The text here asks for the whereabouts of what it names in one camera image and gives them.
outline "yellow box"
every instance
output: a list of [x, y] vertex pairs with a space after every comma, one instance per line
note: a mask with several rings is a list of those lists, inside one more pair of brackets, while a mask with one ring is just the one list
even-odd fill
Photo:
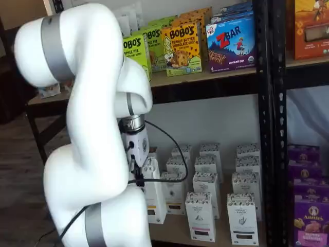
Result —
[[161, 37], [167, 62], [167, 76], [202, 71], [198, 21], [165, 27], [161, 31]]

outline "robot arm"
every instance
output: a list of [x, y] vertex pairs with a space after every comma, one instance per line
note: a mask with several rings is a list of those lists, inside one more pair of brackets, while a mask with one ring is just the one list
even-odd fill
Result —
[[116, 117], [147, 113], [152, 94], [143, 69], [124, 58], [122, 43], [115, 16], [99, 4], [30, 22], [17, 34], [15, 58], [30, 84], [45, 87], [75, 77], [67, 108], [71, 150], [55, 151], [44, 171], [50, 208], [95, 204], [127, 187]]

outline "wooden floor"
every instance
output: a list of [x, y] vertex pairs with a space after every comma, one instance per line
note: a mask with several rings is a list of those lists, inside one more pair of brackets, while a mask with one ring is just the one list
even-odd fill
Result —
[[[53, 118], [40, 119], [40, 130]], [[47, 152], [69, 143], [65, 130], [47, 146]], [[43, 163], [25, 116], [0, 126], [0, 246], [33, 247], [53, 228], [43, 193]], [[57, 236], [45, 238], [40, 247], [53, 246]]]

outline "annie's logo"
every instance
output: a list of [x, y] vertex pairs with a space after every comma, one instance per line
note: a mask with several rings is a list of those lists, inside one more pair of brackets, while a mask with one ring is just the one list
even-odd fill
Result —
[[310, 216], [305, 215], [304, 219], [306, 220], [323, 220], [323, 218], [321, 216], [318, 216], [319, 214], [319, 209], [315, 206], [312, 206], [309, 208], [308, 213], [310, 214]]

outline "snack box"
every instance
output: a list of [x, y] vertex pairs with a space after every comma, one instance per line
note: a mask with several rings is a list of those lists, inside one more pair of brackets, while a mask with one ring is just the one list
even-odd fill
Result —
[[295, 195], [294, 246], [328, 245], [329, 198], [307, 194]]
[[253, 15], [209, 24], [206, 32], [211, 72], [254, 66], [256, 50]]
[[252, 10], [252, 2], [246, 2], [246, 3], [240, 3], [240, 4], [235, 4], [227, 7], [220, 8], [218, 11], [217, 16], [220, 14], [225, 15], [229, 13], [235, 13], [239, 11], [250, 11]]
[[152, 66], [147, 36], [136, 34], [123, 39], [123, 51], [126, 57], [135, 60], [143, 67], [148, 79], [151, 80]]
[[139, 31], [133, 32], [134, 34], [146, 35], [148, 38], [148, 46], [150, 52], [150, 60], [152, 72], [166, 70], [167, 63], [163, 54], [163, 43], [161, 39], [162, 25], [157, 24], [148, 27], [142, 27]]
[[320, 179], [322, 178], [322, 169], [319, 163], [299, 163], [289, 161], [288, 179]]
[[245, 16], [251, 16], [253, 15], [253, 11], [248, 11], [248, 12], [242, 12], [242, 13], [235, 13], [231, 15], [223, 15], [223, 16], [214, 16], [211, 18], [211, 23], [217, 23], [217, 22], [224, 22], [224, 21], [230, 21], [233, 19], [238, 19], [242, 18]]
[[202, 71], [199, 22], [184, 23], [162, 29], [167, 76], [178, 76]]
[[164, 17], [164, 18], [161, 18], [161, 19], [153, 20], [153, 21], [150, 21], [148, 23], [148, 25], [149, 26], [152, 26], [152, 25], [161, 24], [163, 26], [169, 26], [171, 24], [171, 22], [173, 20], [175, 20], [177, 17], [178, 17], [177, 15], [173, 15], [173, 16], [169, 16], [169, 17]]
[[329, 4], [295, 0], [295, 59], [329, 55]]
[[184, 23], [198, 21], [200, 23], [200, 33], [201, 33], [201, 54], [203, 55], [203, 61], [207, 59], [207, 35], [206, 35], [206, 26], [205, 26], [205, 14], [185, 14], [184, 17], [180, 17], [175, 19], [171, 26], [179, 26]]
[[329, 196], [329, 179], [294, 179], [294, 194]]
[[288, 145], [288, 158], [292, 161], [319, 162], [320, 148], [308, 145]]

